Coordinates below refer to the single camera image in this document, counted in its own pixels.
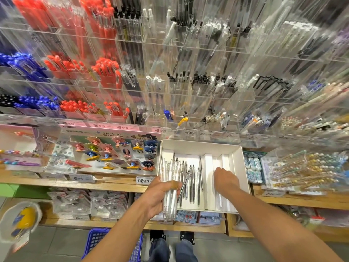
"person's right hand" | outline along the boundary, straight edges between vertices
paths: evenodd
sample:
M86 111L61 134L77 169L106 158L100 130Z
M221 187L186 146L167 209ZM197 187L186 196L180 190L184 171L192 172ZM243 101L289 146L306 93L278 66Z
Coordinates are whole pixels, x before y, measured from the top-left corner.
M238 177L224 168L217 167L213 178L215 190L225 198L228 197L227 194L230 190L240 189Z

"jeans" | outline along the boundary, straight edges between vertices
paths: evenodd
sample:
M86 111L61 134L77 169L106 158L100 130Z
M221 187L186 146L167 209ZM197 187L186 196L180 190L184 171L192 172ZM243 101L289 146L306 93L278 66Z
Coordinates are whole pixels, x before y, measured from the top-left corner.
M162 238L155 239L151 243L148 262L169 262L170 249ZM198 262L194 255L193 245L188 240L182 240L176 244L176 262Z

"black shoe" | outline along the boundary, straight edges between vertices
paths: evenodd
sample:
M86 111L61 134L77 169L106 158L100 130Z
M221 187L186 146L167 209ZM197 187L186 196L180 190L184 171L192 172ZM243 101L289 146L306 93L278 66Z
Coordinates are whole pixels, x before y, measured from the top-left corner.
M163 230L151 230L151 240L162 238L166 241L166 235Z
M188 240L194 245L194 232L180 232L180 240Z

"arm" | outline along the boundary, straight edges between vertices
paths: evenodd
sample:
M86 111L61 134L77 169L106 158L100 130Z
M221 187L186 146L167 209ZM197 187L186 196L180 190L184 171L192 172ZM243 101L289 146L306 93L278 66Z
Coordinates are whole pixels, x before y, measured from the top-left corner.
M179 187L176 181L155 178L83 262L127 262L148 220L162 211L165 192Z
M238 210L253 235L278 262L342 261L329 246L278 208L239 187L230 171L217 168L214 186Z

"hand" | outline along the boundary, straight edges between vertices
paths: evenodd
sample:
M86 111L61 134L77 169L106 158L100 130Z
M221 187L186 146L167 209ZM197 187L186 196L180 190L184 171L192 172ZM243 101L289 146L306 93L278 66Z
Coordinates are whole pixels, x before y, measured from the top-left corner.
M238 177L230 171L217 167L213 178L215 190L225 198L231 189L240 189Z
M155 215L162 211L162 200L168 190L177 190L179 196L182 183L177 181L161 182L159 176L155 177L151 184L146 189L146 192L137 200L146 206L146 215L150 220Z

